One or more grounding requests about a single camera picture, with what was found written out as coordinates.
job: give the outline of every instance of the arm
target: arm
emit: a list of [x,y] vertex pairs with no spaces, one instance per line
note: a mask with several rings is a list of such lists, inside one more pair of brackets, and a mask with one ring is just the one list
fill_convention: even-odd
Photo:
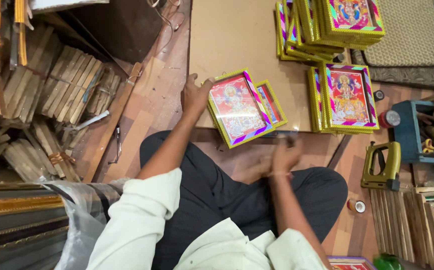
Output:
[[197,87],[197,74],[191,74],[180,93],[182,117],[170,132],[164,143],[137,174],[138,179],[167,173],[178,168],[182,163],[190,133],[204,112],[209,98],[209,91],[214,79],[207,79],[202,87]]
[[299,231],[315,250],[325,267],[332,269],[319,239],[305,218],[289,181],[289,172],[300,161],[301,155],[302,141],[298,140],[293,147],[288,148],[286,140],[280,138],[274,153],[272,177],[269,182],[277,230],[279,235],[287,229]]
[[137,179],[125,183],[120,200],[110,207],[110,221],[95,243],[88,270],[151,269],[165,222],[179,207],[179,166],[190,132],[204,111],[213,86],[213,80],[207,80],[197,87],[196,78],[197,74],[190,75],[181,92],[181,119]]

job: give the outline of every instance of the wooden table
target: wooden table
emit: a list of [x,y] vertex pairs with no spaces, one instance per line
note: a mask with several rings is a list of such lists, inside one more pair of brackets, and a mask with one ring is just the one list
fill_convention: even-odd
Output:
[[[311,131],[309,66],[276,56],[275,2],[193,1],[189,73],[199,81],[247,67],[254,83],[268,79],[288,123],[284,131]],[[208,110],[198,127],[214,128]]]

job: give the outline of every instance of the white shirt sleeve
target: white shirt sleeve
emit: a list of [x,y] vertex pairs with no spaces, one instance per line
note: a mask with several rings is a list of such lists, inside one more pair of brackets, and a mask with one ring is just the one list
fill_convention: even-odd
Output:
[[317,252],[298,230],[286,229],[267,247],[267,254],[275,270],[327,270]]
[[88,270],[142,269],[152,266],[165,221],[179,207],[182,171],[177,168],[146,180],[125,183],[120,200],[108,210],[110,221],[97,239]]

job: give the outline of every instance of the black trousers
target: black trousers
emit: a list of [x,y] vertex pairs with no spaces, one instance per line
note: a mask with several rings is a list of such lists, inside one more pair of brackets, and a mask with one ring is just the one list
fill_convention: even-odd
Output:
[[[142,142],[141,166],[149,161],[169,133],[158,132]],[[278,235],[267,179],[250,185],[233,181],[193,143],[187,145],[180,169],[180,203],[156,245],[152,269],[173,269],[191,242],[229,217],[250,240],[268,230]],[[339,173],[324,167],[292,174],[295,196],[322,242],[346,202],[346,181]]]

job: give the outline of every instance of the wooden floor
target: wooden floor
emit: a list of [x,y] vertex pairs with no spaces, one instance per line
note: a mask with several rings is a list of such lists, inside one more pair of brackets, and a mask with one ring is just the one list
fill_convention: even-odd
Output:
[[[107,165],[116,155],[116,142],[111,141],[98,168],[94,182],[109,182],[122,177],[134,177],[140,170],[139,147],[142,140],[162,130],[172,129],[180,119],[180,91],[187,77],[187,53],[189,44],[189,1],[178,8],[185,20],[170,38],[171,29],[164,26],[143,65],[143,73],[133,89],[129,102],[120,120],[122,154],[117,164]],[[172,23],[182,22],[183,14],[168,10]],[[433,94],[433,91],[374,83],[374,91],[381,89],[386,97],[377,102],[377,111],[382,112],[394,103],[418,100]],[[330,134],[301,132],[304,140],[304,156],[295,169],[327,166],[340,137]],[[228,175],[235,176],[255,164],[261,157],[272,153],[272,139],[259,138],[234,149],[228,149],[215,130],[196,130],[191,137],[204,153],[210,156]],[[367,209],[362,214],[342,212],[334,227],[323,242],[328,255],[364,256],[372,259],[378,253],[369,192],[360,188],[365,147],[370,141],[388,142],[388,131],[381,129],[374,134],[352,137],[336,167],[347,181],[349,198],[362,200]],[[400,179],[411,183],[408,166],[401,166]]]

